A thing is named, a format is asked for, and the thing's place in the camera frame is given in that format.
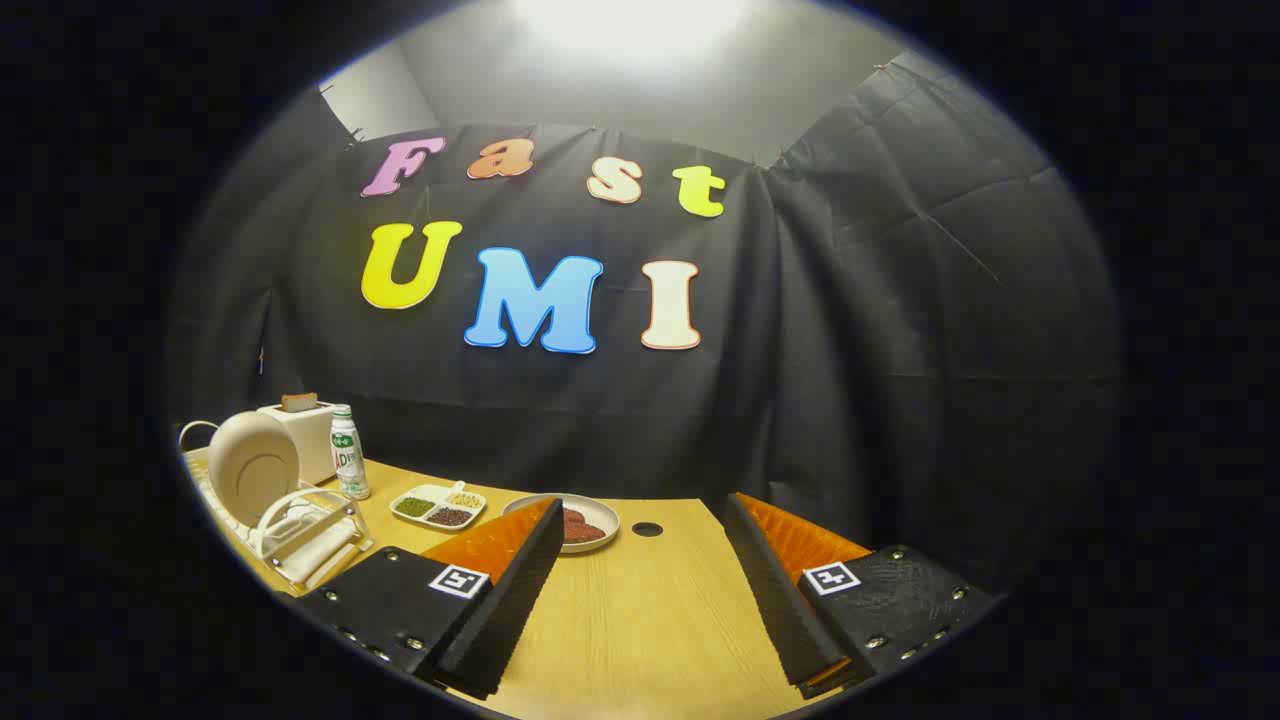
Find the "letter m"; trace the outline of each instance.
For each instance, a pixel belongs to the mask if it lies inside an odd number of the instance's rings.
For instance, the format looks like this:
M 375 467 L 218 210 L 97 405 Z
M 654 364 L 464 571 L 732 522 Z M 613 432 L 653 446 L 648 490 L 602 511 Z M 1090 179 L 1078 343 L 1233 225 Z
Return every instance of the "letter m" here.
M 462 334 L 468 345 L 499 347 L 507 342 L 502 313 L 507 311 L 516 341 L 527 347 L 552 316 L 543 347 L 552 352 L 585 355 L 595 350 L 590 332 L 591 286 L 604 265 L 591 258 L 562 259 L 541 287 L 534 286 L 529 264 L 518 250 L 489 247 L 477 256 L 485 268 L 476 322 Z

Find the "black backdrop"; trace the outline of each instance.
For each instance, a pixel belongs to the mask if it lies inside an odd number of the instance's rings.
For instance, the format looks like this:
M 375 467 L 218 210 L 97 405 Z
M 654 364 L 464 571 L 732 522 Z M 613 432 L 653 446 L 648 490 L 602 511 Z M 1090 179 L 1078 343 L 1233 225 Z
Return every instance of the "black backdrop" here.
M 397 192 L 360 196 L 389 143 L 435 135 L 445 149 Z M 741 491 L 1000 588 L 1061 529 L 1100 457 L 1119 348 L 1097 237 L 1052 161 L 919 55 L 768 169 L 605 128 L 468 126 L 349 147 L 312 136 L 276 131 L 251 151 L 284 164 L 280 142 L 314 145 L 273 182 L 215 200 L 195 232 L 175 291 L 178 421 L 315 391 L 352 405 L 376 460 L 527 491 L 699 497 L 717 515 Z M 466 177 L 509 137 L 534 141 L 531 170 Z M 585 191 L 605 155 L 644 168 L 637 202 Z M 724 178 L 723 215 L 680 206 L 671 172 L 687 165 Z M 463 229 L 433 293 L 367 304 L 372 228 L 435 220 Z M 413 277 L 424 245 L 404 242 L 393 279 Z M 521 250 L 539 283 L 568 255 L 604 264 L 594 352 L 463 342 L 476 252 L 493 246 Z M 639 341 L 652 260 L 700 268 L 692 350 Z

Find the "yellow letter u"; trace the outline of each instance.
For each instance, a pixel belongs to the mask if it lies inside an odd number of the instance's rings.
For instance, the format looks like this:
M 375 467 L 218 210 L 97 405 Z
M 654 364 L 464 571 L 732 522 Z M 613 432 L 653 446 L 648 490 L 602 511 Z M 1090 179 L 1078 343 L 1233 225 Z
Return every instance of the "yellow letter u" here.
M 422 228 L 426 247 L 422 250 L 422 264 L 419 265 L 417 274 L 407 283 L 392 282 L 392 268 L 399 246 L 412 232 L 413 225 L 407 223 L 392 223 L 374 229 L 374 249 L 369 251 L 365 277 L 360 282 L 360 291 L 374 307 L 403 310 L 426 300 L 435 290 L 435 281 L 440 278 L 444 251 L 449 249 L 453 236 L 462 232 L 462 224 L 445 220 Z

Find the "plastic bottle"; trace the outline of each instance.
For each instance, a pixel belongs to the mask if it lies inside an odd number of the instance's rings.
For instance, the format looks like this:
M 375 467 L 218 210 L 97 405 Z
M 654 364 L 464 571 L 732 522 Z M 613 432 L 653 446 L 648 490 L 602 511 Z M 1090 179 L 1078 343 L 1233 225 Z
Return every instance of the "plastic bottle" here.
M 349 405 L 333 406 L 329 445 L 333 447 L 333 469 L 338 474 L 343 495 L 352 500 L 365 500 L 372 495 L 369 480 L 365 479 L 365 452 L 360 447 L 360 433 L 356 432 Z

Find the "white plate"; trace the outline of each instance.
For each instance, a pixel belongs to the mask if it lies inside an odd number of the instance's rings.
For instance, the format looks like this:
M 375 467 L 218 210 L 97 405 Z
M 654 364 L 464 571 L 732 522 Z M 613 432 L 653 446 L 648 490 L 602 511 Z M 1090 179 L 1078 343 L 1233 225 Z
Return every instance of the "white plate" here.
M 480 511 L 484 510 L 484 506 L 489 503 L 489 501 L 486 501 L 483 495 L 475 493 L 475 492 L 470 492 L 470 491 L 463 491 L 462 488 L 463 488 L 465 484 L 466 483 L 458 480 L 458 482 L 453 483 L 452 487 L 426 486 L 426 484 L 412 487 L 412 488 L 404 491 L 404 493 L 402 493 L 399 497 L 397 497 L 396 500 L 392 501 L 392 503 L 390 503 L 392 514 L 396 515 L 397 518 L 403 518 L 403 519 L 408 520 L 410 523 L 421 523 L 422 525 L 428 525 L 430 528 L 435 528 L 435 529 L 439 529 L 439 530 L 448 530 L 451 533 L 461 530 L 462 528 L 466 528 L 471 523 L 475 523 L 475 519 L 480 515 Z M 480 506 L 479 507 L 467 507 L 465 505 L 453 505 L 451 502 L 445 502 L 444 498 L 449 497 L 451 495 L 453 495 L 456 492 L 465 492 L 466 495 L 470 495 L 472 497 L 479 498 L 480 500 Z M 404 500 L 406 497 L 416 497 L 416 498 L 420 498 L 420 500 L 428 500 L 430 502 L 434 502 L 435 507 L 428 510 L 421 518 L 415 518 L 412 515 L 406 515 L 406 514 L 401 512 L 399 510 L 396 510 L 396 505 L 399 503 L 399 501 Z M 461 510 L 463 512 L 470 512 L 471 514 L 471 519 L 467 520 L 466 523 L 462 523 L 461 525 L 442 525 L 439 523 L 433 523 L 433 521 L 428 520 L 428 518 L 430 518 L 431 515 L 434 515 L 439 507 L 452 507 L 454 510 Z
M 284 424 L 264 413 L 228 418 L 209 442 L 209 484 L 232 518 L 256 528 L 298 487 L 298 450 Z
M 608 505 L 600 502 L 599 500 L 591 500 L 590 497 L 584 497 L 581 495 L 570 495 L 567 492 L 544 492 L 541 495 L 531 495 L 529 497 L 521 497 L 520 500 L 512 500 L 502 509 L 502 514 L 513 512 L 521 507 L 532 505 L 539 500 L 547 500 L 548 497 L 558 497 L 564 503 L 566 510 L 577 510 L 582 514 L 582 519 L 586 520 L 588 525 L 595 525 L 604 530 L 604 537 L 600 539 L 594 539 L 590 542 L 576 542 L 564 543 L 561 546 L 561 555 L 571 555 L 575 552 L 586 552 L 589 550 L 595 550 L 602 544 L 608 544 L 613 539 L 613 536 L 618 534 L 618 528 L 622 527 L 622 520 L 618 519 L 616 510 Z

